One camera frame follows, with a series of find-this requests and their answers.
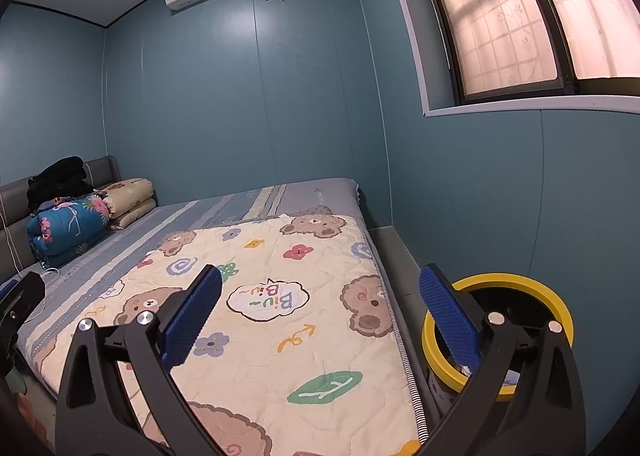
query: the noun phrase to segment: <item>yellow ring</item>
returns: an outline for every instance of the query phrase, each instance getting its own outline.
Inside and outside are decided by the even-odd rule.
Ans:
[[[569,345],[573,345],[574,321],[571,319],[571,314],[562,299],[544,284],[529,279],[528,277],[514,275],[512,273],[483,273],[453,283],[453,288],[456,290],[471,291],[489,287],[519,290],[538,299],[549,308],[554,318],[562,325],[564,333],[569,340]],[[436,342],[435,325],[436,323],[433,317],[427,312],[422,328],[422,349],[424,350],[430,368],[435,372],[437,377],[454,391],[460,392],[466,384],[467,377],[457,372],[440,352],[438,343]],[[498,394],[498,401],[509,400],[515,390],[516,386],[503,386]]]

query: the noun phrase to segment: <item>window frame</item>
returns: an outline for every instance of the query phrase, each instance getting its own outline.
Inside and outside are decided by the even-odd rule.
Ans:
[[[546,32],[556,62],[558,77],[555,80],[518,84],[499,89],[484,90],[466,94],[462,68],[456,51],[453,31],[449,22],[444,0],[433,0],[436,16],[449,60],[449,74],[453,87],[454,105],[470,105],[486,102],[501,102],[523,98],[541,98],[570,95],[625,95],[640,96],[640,78],[577,78],[568,40],[562,27],[558,10],[553,0],[535,0],[542,15]],[[633,0],[640,11],[640,0]]]

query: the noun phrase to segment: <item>gray headboard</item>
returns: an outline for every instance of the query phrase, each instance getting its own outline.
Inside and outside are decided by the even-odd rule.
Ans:
[[[120,181],[116,158],[105,156],[84,164],[86,181],[96,188]],[[0,220],[0,284],[16,274],[14,259],[20,270],[36,262],[27,239],[27,222],[31,219],[27,204],[28,178],[0,186],[0,213],[8,226]]]

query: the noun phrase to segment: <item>cartoon bear quilt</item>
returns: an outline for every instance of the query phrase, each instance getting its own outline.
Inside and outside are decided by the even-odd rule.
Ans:
[[[380,273],[351,217],[282,215],[172,233],[79,318],[118,325],[157,311],[206,264],[220,269],[222,296],[172,377],[227,454],[412,453],[412,378]],[[55,390],[76,324],[37,356]],[[164,442],[130,365],[120,368],[144,432]]]

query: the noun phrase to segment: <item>bed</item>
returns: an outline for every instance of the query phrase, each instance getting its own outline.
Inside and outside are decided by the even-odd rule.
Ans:
[[[95,186],[120,180],[113,157],[86,170]],[[15,274],[7,240],[21,271],[42,271],[24,244],[25,193],[26,181],[0,187],[0,280]],[[172,376],[228,454],[408,456],[425,441],[431,396],[348,179],[156,208],[44,277],[18,349],[56,396],[81,318],[157,311],[205,264],[223,294]],[[144,432],[163,442],[130,366],[121,373]]]

